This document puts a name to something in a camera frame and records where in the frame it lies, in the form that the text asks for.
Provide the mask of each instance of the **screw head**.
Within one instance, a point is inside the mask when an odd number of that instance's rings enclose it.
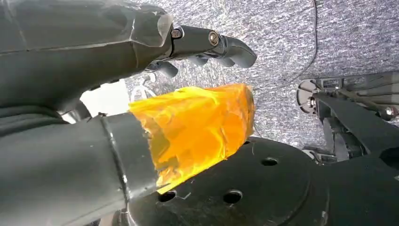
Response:
[[[309,107],[314,107],[316,105],[316,100],[313,97],[308,98],[308,101],[306,101],[306,104]]]
[[[179,29],[173,29],[170,34],[172,35],[172,38],[174,38],[174,39],[178,39],[178,38],[182,37],[182,32]]]
[[[209,33],[209,42],[212,46],[217,46],[219,44],[219,35],[216,32],[211,31]]]
[[[387,107],[387,108],[385,109],[385,112],[387,113],[387,115],[393,115],[393,110],[392,110],[392,108],[390,108],[390,107]]]

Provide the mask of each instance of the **gray robot arm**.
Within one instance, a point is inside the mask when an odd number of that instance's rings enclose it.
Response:
[[[83,225],[157,190],[131,113],[62,120],[84,91],[144,70],[173,76],[174,59],[256,60],[237,39],[122,0],[4,0],[0,30],[2,225]]]

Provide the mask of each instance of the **cable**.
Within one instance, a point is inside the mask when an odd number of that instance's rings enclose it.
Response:
[[[286,83],[284,83],[284,84],[282,84],[282,85],[280,85],[280,86],[278,86],[278,87],[272,88],[271,90],[269,90],[269,91],[268,91],[267,93],[265,93],[265,94],[268,94],[270,91],[274,91],[274,90],[276,90],[276,89],[280,89],[280,88],[282,88],[282,87],[285,87],[285,86],[291,84],[293,81],[295,81],[295,80],[297,80],[298,78],[300,78],[300,77],[303,75],[303,73],[304,73],[306,70],[308,70],[308,68],[311,66],[311,64],[312,64],[313,61],[315,60],[316,55],[317,55],[317,6],[316,6],[316,0],[311,0],[311,2],[312,2],[313,12],[314,12],[314,18],[313,18],[313,37],[314,37],[313,55],[312,55],[312,57],[309,59],[309,62],[308,62],[308,63],[305,65],[305,67],[298,73],[297,76],[295,76],[293,79],[289,80],[288,82],[286,82]],[[262,97],[264,97],[264,96],[265,96],[265,95],[261,95],[261,96],[257,99],[256,104],[255,104],[255,109],[258,108],[260,99],[261,99]],[[259,133],[259,130],[258,130],[258,128],[256,127],[255,122],[254,122],[254,129],[255,129],[255,131],[257,132],[257,134],[259,135],[259,137],[260,137],[260,138],[263,138],[262,135]]]

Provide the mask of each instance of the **yellow plastic wrap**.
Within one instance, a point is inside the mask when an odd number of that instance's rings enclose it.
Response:
[[[129,107],[149,134],[161,194],[236,153],[253,132],[255,107],[245,84],[186,87]]]

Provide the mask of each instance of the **gray carpet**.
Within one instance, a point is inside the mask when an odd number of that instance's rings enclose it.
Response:
[[[320,123],[299,110],[297,84],[305,78],[399,70],[397,0],[317,1],[318,52],[314,53],[311,0],[149,0],[175,16],[175,24],[215,29],[243,40],[257,54],[250,69],[210,62],[196,67],[172,62],[179,74],[151,84],[157,94],[184,86],[244,82],[258,102],[255,123],[262,136],[296,147],[323,145]],[[126,80],[128,89],[138,77]]]

